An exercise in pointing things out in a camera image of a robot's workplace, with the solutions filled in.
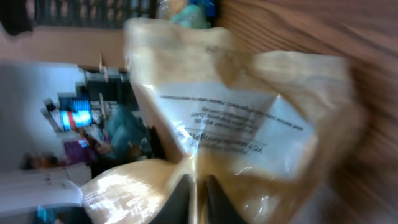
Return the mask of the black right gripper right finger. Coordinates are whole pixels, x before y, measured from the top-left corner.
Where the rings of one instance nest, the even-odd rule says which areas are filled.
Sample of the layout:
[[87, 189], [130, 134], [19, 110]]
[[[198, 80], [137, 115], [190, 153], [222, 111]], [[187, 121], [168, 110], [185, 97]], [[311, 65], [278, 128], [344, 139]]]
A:
[[205, 221], [207, 224], [246, 224], [214, 175], [205, 181]]

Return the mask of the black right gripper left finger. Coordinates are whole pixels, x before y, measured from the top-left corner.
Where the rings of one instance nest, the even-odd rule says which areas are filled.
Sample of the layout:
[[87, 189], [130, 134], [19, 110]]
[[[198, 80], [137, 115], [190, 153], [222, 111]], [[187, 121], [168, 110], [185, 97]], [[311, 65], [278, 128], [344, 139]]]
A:
[[184, 174], [149, 224], [188, 224], [192, 179]]

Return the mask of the beige paper bag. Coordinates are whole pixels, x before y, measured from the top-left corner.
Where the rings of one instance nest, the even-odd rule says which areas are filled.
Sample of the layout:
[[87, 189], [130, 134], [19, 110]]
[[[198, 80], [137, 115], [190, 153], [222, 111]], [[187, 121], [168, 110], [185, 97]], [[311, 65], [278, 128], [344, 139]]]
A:
[[149, 223], [184, 174], [188, 223], [206, 223], [209, 175], [246, 223], [288, 223], [361, 138], [366, 115], [342, 58], [250, 55], [227, 29], [161, 19], [131, 19], [124, 35], [131, 84], [167, 160], [85, 184], [93, 223]]

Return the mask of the blue Oreo cookie pack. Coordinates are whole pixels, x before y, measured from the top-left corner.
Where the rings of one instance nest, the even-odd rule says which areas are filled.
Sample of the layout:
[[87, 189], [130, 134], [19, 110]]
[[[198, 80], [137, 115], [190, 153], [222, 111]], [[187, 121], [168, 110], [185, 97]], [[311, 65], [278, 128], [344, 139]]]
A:
[[197, 6], [201, 6], [204, 9], [206, 17], [216, 17], [217, 16], [217, 0], [189, 0], [189, 4], [194, 4]]

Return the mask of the teal snack packet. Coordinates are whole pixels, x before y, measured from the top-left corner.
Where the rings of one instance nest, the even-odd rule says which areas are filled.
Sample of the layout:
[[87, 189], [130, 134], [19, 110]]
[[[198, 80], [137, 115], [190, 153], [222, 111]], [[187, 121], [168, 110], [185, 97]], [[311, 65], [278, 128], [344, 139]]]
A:
[[174, 24], [190, 29], [210, 28], [204, 8], [194, 4], [185, 6], [181, 12], [171, 17], [171, 21]]

